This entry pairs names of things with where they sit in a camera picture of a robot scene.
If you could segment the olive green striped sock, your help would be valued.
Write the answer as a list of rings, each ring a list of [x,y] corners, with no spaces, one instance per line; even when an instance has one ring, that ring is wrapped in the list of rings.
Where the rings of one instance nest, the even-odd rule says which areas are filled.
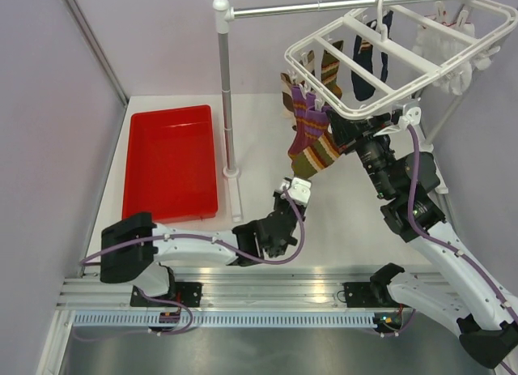
[[[295,177],[308,180],[331,166],[339,156],[339,149],[331,133],[324,132],[295,156],[291,162],[291,168]]]

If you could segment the purple striped sock front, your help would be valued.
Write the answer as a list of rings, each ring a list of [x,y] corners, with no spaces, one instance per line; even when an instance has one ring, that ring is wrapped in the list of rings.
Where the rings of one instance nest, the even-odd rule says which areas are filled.
[[[305,129],[304,134],[299,137],[295,136],[293,143],[288,149],[288,156],[292,160],[305,147],[317,140],[324,132],[327,131],[329,121],[325,112],[316,111],[313,107],[308,110],[309,126]]]

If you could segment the purple striped sock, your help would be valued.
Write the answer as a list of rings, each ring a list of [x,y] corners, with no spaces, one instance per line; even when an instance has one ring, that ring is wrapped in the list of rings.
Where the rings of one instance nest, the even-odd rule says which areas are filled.
[[[293,85],[291,88],[291,98],[295,116],[295,136],[304,134],[309,126],[308,110],[314,105],[316,96],[311,91],[306,91],[303,85]]]
[[[325,112],[316,111],[313,107],[308,110],[309,126],[305,129],[304,134],[299,137],[295,136],[293,143],[288,149],[288,156],[292,160],[305,147],[317,140],[324,132],[327,131],[329,121]]]

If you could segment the purple striped sock back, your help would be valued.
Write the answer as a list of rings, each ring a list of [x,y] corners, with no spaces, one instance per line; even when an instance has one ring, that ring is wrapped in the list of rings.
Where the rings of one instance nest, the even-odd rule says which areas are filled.
[[[308,110],[314,105],[316,96],[311,91],[306,91],[303,85],[293,85],[291,88],[291,98],[295,116],[295,136],[304,134],[309,126]]]

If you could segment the brown cream striped sock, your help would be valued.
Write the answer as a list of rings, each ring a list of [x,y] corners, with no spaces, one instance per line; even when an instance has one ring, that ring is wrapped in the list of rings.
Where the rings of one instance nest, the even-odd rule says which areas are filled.
[[[280,74],[281,79],[281,91],[282,91],[282,115],[287,118],[292,126],[295,126],[295,113],[294,105],[291,94],[292,82],[291,77],[288,73],[282,72]]]

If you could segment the white clip sock hanger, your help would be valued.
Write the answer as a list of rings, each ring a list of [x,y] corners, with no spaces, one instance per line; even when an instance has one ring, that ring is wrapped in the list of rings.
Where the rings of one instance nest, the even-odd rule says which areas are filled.
[[[489,46],[503,39],[517,26],[516,8],[503,5],[492,0],[466,0],[466,4],[468,6],[487,11],[491,14],[501,15],[504,18],[504,22],[481,38],[464,35],[457,30],[447,28],[443,24],[436,23],[406,7],[411,3],[425,1],[437,2],[443,0],[374,0],[374,3],[378,9],[383,6],[391,6],[394,11],[413,20],[415,23],[422,24],[425,27],[438,32],[441,36],[445,36],[450,40],[463,44],[463,49],[461,51],[446,58],[443,62],[431,62],[428,59],[417,55],[413,51],[399,45],[397,42],[390,40],[388,33],[384,29],[371,29],[367,25],[360,23],[357,16],[365,11],[365,8],[362,6],[356,7],[355,9],[345,13],[341,18],[334,20],[323,28],[320,28],[302,40],[294,43],[287,49],[284,58],[295,72],[309,85],[309,87],[314,89],[316,94],[321,96],[324,101],[328,103],[341,117],[352,121],[358,121],[379,114],[387,107],[395,105],[398,101],[410,97],[410,95],[418,89],[422,89],[425,86],[434,83],[438,79],[443,78],[446,74],[453,71],[453,69],[459,67],[461,63],[467,62],[480,52],[488,49]],[[407,66],[417,71],[418,76],[400,88],[392,88],[388,84],[382,82],[381,79],[368,72],[366,68],[361,67],[357,62],[353,61],[352,58],[335,49],[331,43],[324,38],[333,30],[337,30],[340,27],[350,29],[355,34],[369,41],[380,51],[388,54],[388,56],[394,57],[398,61],[405,63]],[[338,99],[338,97],[326,88],[319,79],[310,74],[309,70],[298,62],[296,54],[312,43],[321,45],[324,50],[330,52],[339,62],[344,63],[351,71],[365,79],[368,83],[374,86],[374,88],[380,90],[382,92],[382,97],[375,100],[372,104],[357,109],[351,108],[342,100]]]

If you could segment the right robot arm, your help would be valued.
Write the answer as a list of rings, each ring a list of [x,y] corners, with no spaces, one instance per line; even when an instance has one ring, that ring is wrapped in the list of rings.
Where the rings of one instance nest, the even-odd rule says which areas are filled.
[[[481,366],[503,365],[517,347],[517,297],[483,267],[462,243],[445,214],[430,198],[439,185],[434,156],[423,151],[418,133],[407,126],[413,151],[396,158],[383,129],[390,113],[351,121],[326,113],[332,137],[344,154],[357,154],[375,187],[384,222],[437,268],[457,294],[452,297],[389,263],[370,278],[369,295],[379,306],[406,305],[452,332]]]

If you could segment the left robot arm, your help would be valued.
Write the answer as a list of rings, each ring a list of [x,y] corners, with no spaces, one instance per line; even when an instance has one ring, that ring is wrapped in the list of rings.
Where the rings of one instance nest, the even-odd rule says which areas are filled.
[[[255,266],[291,261],[287,247],[302,248],[293,233],[304,224],[309,190],[291,186],[274,192],[274,208],[263,219],[221,232],[174,229],[153,222],[141,212],[123,219],[101,233],[100,280],[107,284],[130,283],[157,305],[168,306],[177,288],[171,265]]]

